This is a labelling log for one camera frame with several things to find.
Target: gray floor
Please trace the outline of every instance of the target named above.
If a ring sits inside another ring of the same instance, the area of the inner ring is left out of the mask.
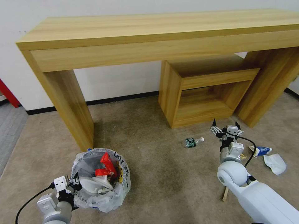
[[[12,153],[28,115],[21,106],[13,107],[10,103],[0,104],[0,176]]]

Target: beige carpet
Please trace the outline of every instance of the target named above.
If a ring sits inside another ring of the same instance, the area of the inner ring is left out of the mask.
[[[117,210],[106,214],[80,208],[73,212],[71,223],[251,223],[231,192],[226,203],[220,200],[224,191],[216,177],[220,142],[209,131],[211,122],[172,130],[157,101],[154,96],[89,107],[95,147],[125,157],[132,186]],[[234,124],[235,119],[219,120],[217,125]],[[254,129],[240,124],[244,137],[272,147],[287,164],[287,170],[276,176],[259,157],[248,171],[299,209],[298,100],[284,93]],[[187,149],[183,146],[187,137],[204,137],[205,142]],[[13,223],[23,203],[54,178],[69,175],[79,152],[57,112],[29,116],[0,179],[0,223]],[[20,224],[42,222],[37,200],[25,207]]]

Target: plastic bottle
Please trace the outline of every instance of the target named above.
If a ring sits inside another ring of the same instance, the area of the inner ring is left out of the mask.
[[[200,138],[186,138],[185,139],[185,146],[188,148],[195,147],[199,142],[203,142],[205,139],[203,137]]]
[[[254,150],[254,146],[249,146],[249,148],[252,151]],[[254,157],[268,155],[271,151],[272,151],[272,148],[257,146]]]

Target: trash bin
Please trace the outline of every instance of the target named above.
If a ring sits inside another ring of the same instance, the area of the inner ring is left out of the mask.
[[[72,167],[71,179],[76,172],[79,173],[79,179],[95,177],[95,170],[105,168],[105,165],[101,163],[101,158],[106,152],[118,173],[112,183],[113,190],[98,194],[82,188],[74,198],[74,203],[78,207],[97,208],[102,212],[109,212],[121,206],[129,192],[131,180],[128,164],[123,156],[110,149],[96,148],[77,154]]]

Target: crumpled paper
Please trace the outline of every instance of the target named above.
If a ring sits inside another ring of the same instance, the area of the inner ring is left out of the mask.
[[[276,175],[282,174],[287,168],[286,163],[280,157],[279,154],[274,154],[270,156],[264,155],[264,162],[267,166],[271,168],[272,172]]]

